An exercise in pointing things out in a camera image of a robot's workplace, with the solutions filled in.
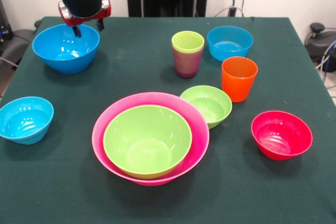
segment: green cup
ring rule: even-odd
[[[140,179],[169,173],[187,155],[191,142],[187,121],[158,105],[125,110],[110,122],[103,137],[108,158],[125,173]]]
[[[181,31],[172,37],[175,72],[183,78],[197,75],[204,38],[194,31]]]

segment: red bowl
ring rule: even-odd
[[[283,111],[266,111],[251,125],[260,150],[274,160],[287,160],[305,153],[313,136],[308,125],[295,115]]]

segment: purple cup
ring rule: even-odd
[[[204,48],[204,38],[194,31],[181,31],[172,37],[174,67],[177,75],[197,75]]]

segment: blue bowl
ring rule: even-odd
[[[220,61],[232,56],[245,57],[253,45],[252,35],[236,26],[219,26],[207,36],[211,55]]]
[[[35,54],[49,67],[61,73],[85,70],[97,54],[99,34],[90,26],[80,25],[82,37],[63,24],[42,31],[33,41]]]
[[[34,144],[45,136],[53,116],[53,105],[46,99],[16,99],[0,109],[0,136],[19,144]]]

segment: table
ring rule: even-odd
[[[61,22],[46,17],[37,33]],[[211,129],[201,162],[159,187],[107,171],[91,147],[98,116],[138,92],[220,88],[221,63],[207,44],[191,79],[174,73],[171,49],[177,31],[206,38],[220,25],[251,32],[248,56],[259,73],[248,99]],[[289,19],[108,18],[105,26],[95,60],[79,74],[48,68],[28,47],[0,106],[36,95],[54,105],[55,116],[37,144],[0,141],[0,223],[335,223],[336,109]],[[312,148],[288,161],[266,158],[250,133],[252,119],[266,110],[305,120]]]

